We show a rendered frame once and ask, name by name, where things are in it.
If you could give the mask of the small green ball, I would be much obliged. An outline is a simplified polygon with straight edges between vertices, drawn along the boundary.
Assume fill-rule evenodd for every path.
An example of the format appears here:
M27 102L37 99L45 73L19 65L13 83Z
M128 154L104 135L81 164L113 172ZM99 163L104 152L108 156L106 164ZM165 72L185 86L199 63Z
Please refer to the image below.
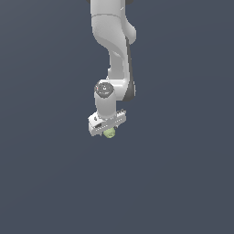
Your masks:
M107 138L112 138L112 137L115 135L115 128L112 127L111 129L108 129L108 130L104 131L103 134L104 134Z

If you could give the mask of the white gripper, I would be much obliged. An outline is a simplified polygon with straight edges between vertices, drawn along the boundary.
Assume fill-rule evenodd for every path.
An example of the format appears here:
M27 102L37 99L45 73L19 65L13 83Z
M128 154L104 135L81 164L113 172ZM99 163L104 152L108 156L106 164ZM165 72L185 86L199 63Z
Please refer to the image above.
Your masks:
M118 128L120 124L126 121L126 110L117 111L110 119L102 119L97 112L89 118L89 132L92 136L103 135L105 131L111 128Z

